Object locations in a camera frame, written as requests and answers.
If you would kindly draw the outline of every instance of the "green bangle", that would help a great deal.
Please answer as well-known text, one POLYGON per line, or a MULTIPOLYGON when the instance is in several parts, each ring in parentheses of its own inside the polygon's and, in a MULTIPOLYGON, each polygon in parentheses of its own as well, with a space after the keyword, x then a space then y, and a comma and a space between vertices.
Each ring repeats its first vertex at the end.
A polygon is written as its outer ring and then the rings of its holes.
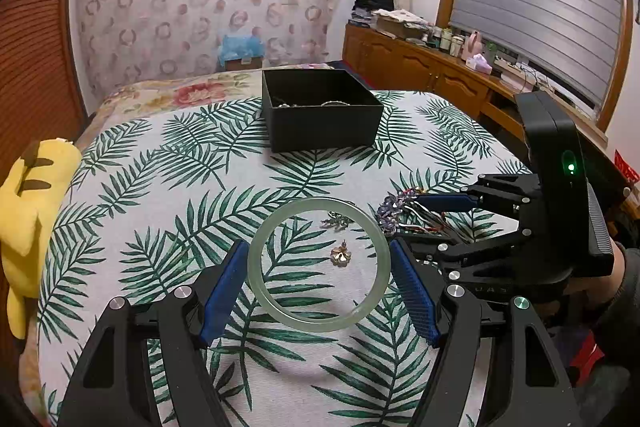
POLYGON ((385 294, 386 286, 391 274, 391 256, 389 245, 378 224, 361 211, 357 206, 334 198, 305 198, 290 201, 276 209, 271 216, 267 217, 260 225, 254 235, 254 240, 249 247, 247 260, 249 284, 251 290, 258 299, 260 305, 277 321, 280 321, 290 328, 314 333, 324 333, 326 331, 337 331, 354 325, 358 321, 370 314, 380 299, 385 294), (365 233, 369 235, 378 258, 378 271, 371 290, 353 310, 346 315, 333 317, 330 319, 308 319, 300 315, 294 315, 280 306, 267 290, 262 277, 262 250, 266 245, 271 232, 289 217, 308 212, 310 210, 327 210, 338 212, 343 216, 353 219, 360 225, 365 233))

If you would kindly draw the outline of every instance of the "red packaging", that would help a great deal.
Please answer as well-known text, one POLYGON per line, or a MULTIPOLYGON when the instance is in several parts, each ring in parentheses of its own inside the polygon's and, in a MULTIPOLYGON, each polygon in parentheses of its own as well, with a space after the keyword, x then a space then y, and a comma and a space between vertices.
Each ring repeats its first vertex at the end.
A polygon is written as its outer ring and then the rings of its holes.
POLYGON ((622 156, 620 155, 620 153, 618 151, 616 151, 616 154, 614 156, 614 162, 615 162, 616 167, 618 168, 618 170, 620 172, 622 172, 622 175, 632 185, 635 185, 636 183, 638 183, 638 181, 640 181, 640 175, 638 175, 638 173, 636 171, 634 171, 631 168, 631 166, 622 159, 622 156))

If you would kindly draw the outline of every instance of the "black box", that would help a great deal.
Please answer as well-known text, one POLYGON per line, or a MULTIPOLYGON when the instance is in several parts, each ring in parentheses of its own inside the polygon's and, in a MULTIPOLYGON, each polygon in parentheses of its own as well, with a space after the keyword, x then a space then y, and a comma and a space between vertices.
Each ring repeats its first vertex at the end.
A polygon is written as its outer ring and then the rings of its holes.
POLYGON ((262 115, 273 152, 371 145, 382 111, 373 93, 344 70, 262 72, 262 115), (321 106, 336 100, 349 105, 321 106))

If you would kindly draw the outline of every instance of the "bed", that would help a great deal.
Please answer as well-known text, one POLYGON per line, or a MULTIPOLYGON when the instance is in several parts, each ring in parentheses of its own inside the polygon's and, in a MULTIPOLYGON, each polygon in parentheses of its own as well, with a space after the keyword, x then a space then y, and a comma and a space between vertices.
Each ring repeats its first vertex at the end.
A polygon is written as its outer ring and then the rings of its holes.
MULTIPOLYGON (((455 190, 482 172, 526 172, 475 121, 423 92, 375 92, 385 109, 372 147, 273 154, 260 79, 249 71, 124 88, 79 140, 82 163, 54 227, 31 324, 38 358, 21 364, 23 395, 43 421, 55 425, 70 374, 111 298, 148 302, 191 282, 286 201, 331 195, 368 209, 403 188, 455 190)), ((283 306, 310 317, 344 313, 372 284, 369 241, 357 225, 327 228, 324 212, 299 218, 268 242, 267 286, 283 306), (337 267, 330 251, 342 241, 352 258, 337 267)), ((472 241, 517 226, 485 211, 447 219, 472 241)), ((480 347, 465 427, 478 418, 489 347, 480 347)), ((148 349, 161 420, 177 425, 161 346, 150 341, 148 349)), ((435 355, 415 334, 392 280, 366 320, 325 334, 274 322, 245 285, 224 337, 204 353, 232 424, 252 427, 292 417, 309 426, 404 425, 435 355)))

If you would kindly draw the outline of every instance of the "pikachu plush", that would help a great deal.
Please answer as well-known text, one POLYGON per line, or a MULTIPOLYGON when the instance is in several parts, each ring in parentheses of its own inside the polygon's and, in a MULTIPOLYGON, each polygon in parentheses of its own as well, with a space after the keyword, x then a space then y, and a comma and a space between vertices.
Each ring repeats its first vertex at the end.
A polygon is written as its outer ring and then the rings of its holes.
POLYGON ((0 187, 0 255, 9 283, 6 314, 26 336, 24 298, 38 297, 49 236, 81 154, 61 138, 32 143, 0 187))

